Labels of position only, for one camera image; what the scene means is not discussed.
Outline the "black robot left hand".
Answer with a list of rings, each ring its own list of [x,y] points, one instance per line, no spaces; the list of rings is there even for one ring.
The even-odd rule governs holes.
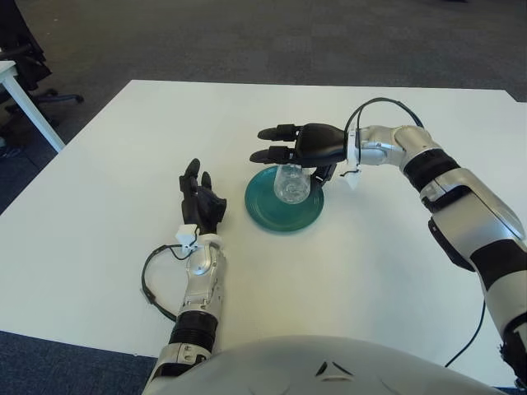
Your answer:
[[[179,177],[180,191],[183,194],[183,220],[186,225],[196,225],[201,235],[216,234],[217,226],[225,215],[227,201],[213,192],[212,179],[207,171],[198,179],[199,170],[200,161],[194,158]]]

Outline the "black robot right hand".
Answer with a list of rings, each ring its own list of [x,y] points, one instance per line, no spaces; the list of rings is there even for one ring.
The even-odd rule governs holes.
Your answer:
[[[320,187],[331,180],[337,164],[347,159],[347,134],[328,124],[279,124],[260,131],[258,138],[271,142],[294,142],[294,147],[270,146],[252,153],[251,162],[315,169],[310,177]]]

